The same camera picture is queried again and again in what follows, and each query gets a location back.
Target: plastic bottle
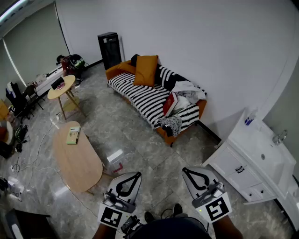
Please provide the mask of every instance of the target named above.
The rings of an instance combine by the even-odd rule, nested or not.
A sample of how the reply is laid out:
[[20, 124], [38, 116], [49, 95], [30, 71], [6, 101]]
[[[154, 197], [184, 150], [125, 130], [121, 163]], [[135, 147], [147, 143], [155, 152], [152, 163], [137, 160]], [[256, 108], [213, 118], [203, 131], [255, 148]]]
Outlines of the plastic bottle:
[[250, 125], [251, 122], [255, 119], [256, 117], [256, 113], [258, 112], [258, 108], [255, 108], [251, 113], [250, 115], [246, 118], [246, 120], [244, 121], [244, 124], [245, 125]]

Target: black hair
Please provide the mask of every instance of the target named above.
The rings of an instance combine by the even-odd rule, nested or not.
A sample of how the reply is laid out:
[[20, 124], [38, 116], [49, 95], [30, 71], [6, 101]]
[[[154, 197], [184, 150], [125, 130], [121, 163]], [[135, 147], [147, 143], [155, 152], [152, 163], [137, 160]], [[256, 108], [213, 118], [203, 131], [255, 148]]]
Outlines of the black hair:
[[60, 59], [61, 59], [61, 58], [64, 58], [64, 56], [63, 56], [63, 55], [59, 55], [59, 56], [56, 58], [57, 63], [60, 63]]

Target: person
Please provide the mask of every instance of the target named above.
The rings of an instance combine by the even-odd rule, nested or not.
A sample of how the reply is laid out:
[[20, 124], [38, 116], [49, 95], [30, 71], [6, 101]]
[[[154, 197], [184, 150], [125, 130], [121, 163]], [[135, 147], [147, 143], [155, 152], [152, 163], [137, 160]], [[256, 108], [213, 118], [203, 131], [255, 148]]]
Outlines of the person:
[[78, 81], [78, 84], [81, 83], [82, 78], [81, 78], [81, 73], [82, 70], [75, 70], [70, 67], [70, 56], [63, 56], [59, 55], [57, 57], [57, 62], [61, 63], [62, 69], [64, 71], [64, 77], [68, 75], [74, 75], [76, 77], [76, 80]]
[[[180, 204], [173, 207], [171, 218], [155, 220], [150, 212], [145, 212], [144, 218], [147, 222], [139, 226], [134, 232], [129, 234], [127, 239], [210, 239], [204, 226], [196, 219], [188, 217], [183, 213]], [[215, 236], [217, 239], [242, 239], [240, 231], [234, 226], [230, 218], [226, 215], [213, 223]], [[93, 239], [114, 239], [116, 229], [100, 224]]]

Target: sofa armrest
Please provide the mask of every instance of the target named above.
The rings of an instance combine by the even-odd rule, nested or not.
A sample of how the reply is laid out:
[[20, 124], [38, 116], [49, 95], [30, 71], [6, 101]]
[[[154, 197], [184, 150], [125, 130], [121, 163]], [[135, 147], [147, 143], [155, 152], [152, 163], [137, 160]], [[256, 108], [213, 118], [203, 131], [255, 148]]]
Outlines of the sofa armrest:
[[199, 107], [199, 119], [201, 118], [201, 115], [206, 107], [206, 100], [205, 99], [200, 99], [199, 101], [196, 102], [196, 104]]
[[[128, 60], [125, 63], [131, 65], [131, 60]], [[120, 66], [120, 64], [115, 65], [106, 71], [107, 80], [111, 80], [113, 77], [124, 72], [123, 70], [118, 69], [119, 66]]]

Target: gray knitted fabric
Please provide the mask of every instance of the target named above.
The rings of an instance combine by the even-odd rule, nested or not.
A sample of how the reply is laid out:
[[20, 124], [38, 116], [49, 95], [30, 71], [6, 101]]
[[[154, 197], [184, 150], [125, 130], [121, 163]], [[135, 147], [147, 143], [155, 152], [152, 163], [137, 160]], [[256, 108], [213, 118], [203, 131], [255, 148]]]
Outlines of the gray knitted fabric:
[[177, 114], [172, 115], [169, 118], [161, 118], [158, 122], [161, 126], [169, 126], [174, 137], [177, 137], [181, 132], [182, 118]]

